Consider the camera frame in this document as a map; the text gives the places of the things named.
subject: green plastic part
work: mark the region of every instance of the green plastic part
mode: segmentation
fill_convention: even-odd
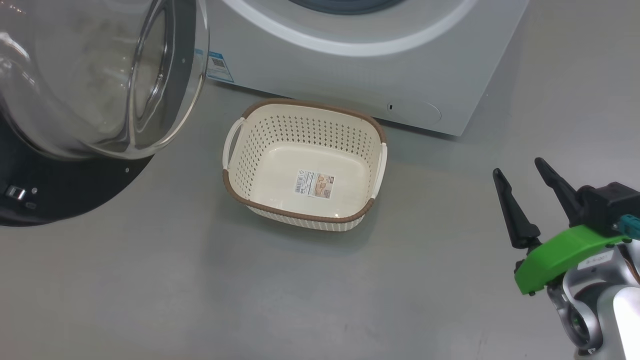
[[[516,283],[523,294],[540,291],[545,285],[598,254],[608,244],[626,239],[624,235],[605,238],[586,225],[567,229],[534,249],[516,271]]]

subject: teal connector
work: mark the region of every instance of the teal connector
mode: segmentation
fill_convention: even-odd
[[[618,222],[618,231],[632,239],[640,239],[640,219],[633,215],[623,215]]]

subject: floor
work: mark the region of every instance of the floor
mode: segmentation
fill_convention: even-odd
[[[537,175],[640,188],[640,3],[531,0],[465,134],[386,127],[379,201],[348,233],[263,219],[224,190],[222,143],[260,94],[209,84],[191,122],[85,216],[0,229],[0,357],[547,360],[573,347],[519,294],[491,172],[546,240]]]

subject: cream plastic basket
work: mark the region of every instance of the cream plastic basket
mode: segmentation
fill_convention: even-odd
[[[248,108],[227,135],[225,187],[264,217],[347,231],[362,221],[378,195],[386,142],[382,127],[355,111],[291,99],[262,101]]]

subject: white handle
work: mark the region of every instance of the white handle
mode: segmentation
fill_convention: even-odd
[[[371,193],[371,198],[375,199],[378,196],[378,192],[380,191],[380,186],[382,185],[382,178],[385,177],[385,169],[387,167],[387,145],[386,143],[382,143],[382,154],[380,154],[380,159],[378,159],[378,175],[376,176],[376,184],[373,186],[373,192]]]
[[[234,136],[238,132],[238,129],[242,127],[242,125],[244,125],[243,117],[241,117],[234,123],[234,125],[231,127],[231,130],[229,130],[229,134],[227,134],[227,139],[225,140],[225,148],[222,150],[222,168],[225,170],[229,169],[229,151],[231,150],[231,141],[233,141]]]

